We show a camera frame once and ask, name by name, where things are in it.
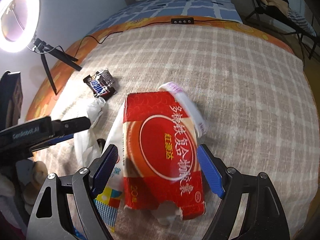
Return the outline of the black inline remote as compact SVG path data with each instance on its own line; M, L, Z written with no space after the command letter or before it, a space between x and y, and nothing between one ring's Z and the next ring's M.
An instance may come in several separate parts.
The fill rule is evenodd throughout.
M181 25L194 24L194 18L193 17L172 18L171 24L181 24Z

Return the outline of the Snickers candy wrapper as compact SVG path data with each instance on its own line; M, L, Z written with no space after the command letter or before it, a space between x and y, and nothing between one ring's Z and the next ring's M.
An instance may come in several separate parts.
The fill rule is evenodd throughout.
M88 85L95 98L102 97L104 100L108 100L116 94L116 82L108 69L99 70L93 75L86 76L83 82Z

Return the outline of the colourful white tube wrapper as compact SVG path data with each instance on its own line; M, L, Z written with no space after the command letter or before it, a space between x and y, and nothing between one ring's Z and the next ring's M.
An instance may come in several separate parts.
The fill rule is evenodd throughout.
M106 140L106 146L113 144L117 147L117 161L103 192L94 200L101 218L111 232L114 232L120 201L124 195L123 117L124 105L121 105Z

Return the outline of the orange floral bed sheet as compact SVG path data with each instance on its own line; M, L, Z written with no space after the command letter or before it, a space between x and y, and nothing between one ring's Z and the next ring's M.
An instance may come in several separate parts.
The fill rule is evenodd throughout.
M234 30L241 33L246 33L251 36L263 39L270 42L279 48L293 53L293 50L285 42L280 39L267 34L264 31L257 28L250 27L243 23L222 20L218 18L191 16L194 18L195 25L206 25L210 27L223 28ZM97 46L98 42L102 41L105 37L112 34L122 33L127 30L144 28L150 25L158 24L170 24L172 18L184 18L184 16L160 16L153 18L142 18L137 21L130 21L122 24L113 25L111 27L101 29L93 34L87 35L85 38L74 42L67 50L67 54L78 59L78 64L82 63L85 57ZM50 73L53 76L53 80L57 85L57 94L55 94L51 88L48 78L45 78L39 90L37 91L35 98L33 99L25 117L25 120L31 120L44 115L49 115L56 104L60 94L62 93L68 79L73 74L74 70L67 66L67 64L57 61L54 64Z

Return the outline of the red medicine box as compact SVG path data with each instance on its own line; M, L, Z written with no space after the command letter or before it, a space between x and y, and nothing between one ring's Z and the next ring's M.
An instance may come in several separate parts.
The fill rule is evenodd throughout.
M195 128L169 92L128 94L123 136L126 207L183 220L204 214Z

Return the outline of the clothes on chair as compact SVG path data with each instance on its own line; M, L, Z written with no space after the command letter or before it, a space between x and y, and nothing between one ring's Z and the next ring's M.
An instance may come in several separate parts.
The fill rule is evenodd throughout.
M289 21L306 31L313 37L317 34L313 26L299 12L292 10L289 4L283 0L260 0L264 9L277 8Z

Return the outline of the blue checkered bed sheet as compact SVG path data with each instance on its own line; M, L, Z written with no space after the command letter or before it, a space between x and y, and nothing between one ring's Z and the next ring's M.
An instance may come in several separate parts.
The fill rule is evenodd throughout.
M98 23L89 33L142 18L202 16L242 23L231 0L145 0L135 2Z

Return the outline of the white tissue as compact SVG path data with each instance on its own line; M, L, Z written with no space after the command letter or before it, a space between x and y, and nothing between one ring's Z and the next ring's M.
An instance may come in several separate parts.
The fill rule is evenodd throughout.
M81 167L88 167L95 158L101 156L101 148L93 128L102 116L105 104L102 97L80 98L67 107L63 116L65 120L75 118L80 126L73 139L76 160Z

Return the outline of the black folding chair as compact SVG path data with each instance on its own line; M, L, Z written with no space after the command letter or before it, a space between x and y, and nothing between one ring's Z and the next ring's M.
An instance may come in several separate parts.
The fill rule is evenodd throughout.
M257 19L260 18L260 15L267 15L270 18L279 21L280 23L287 25L288 27L292 28L294 31L293 34L296 34L299 40L299 43L302 44L303 37L308 37L313 41L313 46L309 52L309 58L312 58L316 47L319 45L319 35L317 34L316 37L311 36L306 31L302 30L300 27L289 21L277 8L273 9L264 9L263 4L260 0L251 0L253 4L254 10L246 16L246 20L250 19L252 16L256 16Z

